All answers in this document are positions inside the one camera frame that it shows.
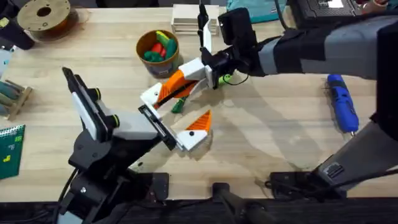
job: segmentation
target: gray robot arm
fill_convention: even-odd
[[[398,16],[379,16],[337,29],[288,30],[259,51],[262,71],[338,73],[375,80],[377,33],[397,21]]]

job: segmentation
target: green object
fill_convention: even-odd
[[[144,59],[148,62],[163,62],[164,58],[158,52],[147,51],[144,53]]]
[[[159,41],[164,48],[166,48],[170,39],[163,32],[156,31],[156,40]]]
[[[226,75],[224,75],[223,77],[219,77],[219,78],[218,78],[218,84],[219,84],[220,86],[221,86],[221,85],[224,85],[224,84],[226,84],[226,82],[224,82],[224,80],[227,81],[227,82],[229,82],[231,78],[232,78],[232,75],[230,75],[230,74],[226,74]]]
[[[0,179],[17,176],[25,125],[0,130]]]
[[[178,99],[178,102],[176,102],[176,104],[172,108],[172,113],[181,113],[182,108],[184,107],[184,104],[185,104],[185,100],[187,98],[188,98],[187,96],[184,96],[184,97]]]
[[[232,75],[226,74],[226,75],[224,75],[224,77],[225,77],[225,81],[228,82],[232,78]],[[224,82],[224,78],[223,77],[219,77],[219,79],[218,79],[219,86],[224,85],[225,83],[226,82]],[[182,108],[184,107],[184,104],[185,104],[185,100],[187,98],[188,98],[187,96],[184,96],[184,97],[178,99],[178,102],[176,102],[176,104],[172,108],[172,113],[175,113],[175,114],[181,113],[182,112]]]
[[[167,60],[170,57],[172,57],[176,51],[177,51],[177,43],[174,39],[170,39],[169,42],[167,43],[165,59]]]
[[[3,82],[0,82],[0,93],[6,95],[12,100],[18,99],[18,92]]]

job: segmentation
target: blue tool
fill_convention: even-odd
[[[328,75],[327,82],[338,126],[344,133],[351,133],[354,136],[359,128],[359,119],[346,83],[341,75],[335,74]]]

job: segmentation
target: blue object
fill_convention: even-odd
[[[279,0],[280,11],[284,11],[286,0]],[[245,7],[249,10],[250,20],[252,23],[277,20],[278,13],[276,11],[274,0],[228,0],[227,11]]]
[[[344,133],[355,133],[359,128],[359,119],[346,83],[341,75],[331,74],[328,75],[328,86],[338,126]]]

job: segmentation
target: orange piece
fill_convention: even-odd
[[[186,130],[206,130],[209,132],[211,125],[211,111],[208,110],[204,115],[200,116]]]
[[[169,78],[169,80],[167,80],[167,82],[162,85],[162,89],[160,90],[159,96],[157,98],[157,103],[160,102],[161,100],[163,100],[166,96],[173,93],[175,90],[178,90],[182,86],[184,86],[192,81],[193,80],[186,80],[184,78],[184,73],[181,70],[176,71]],[[181,98],[184,96],[188,96],[194,86],[195,85],[188,86],[184,91],[175,95],[174,98]]]

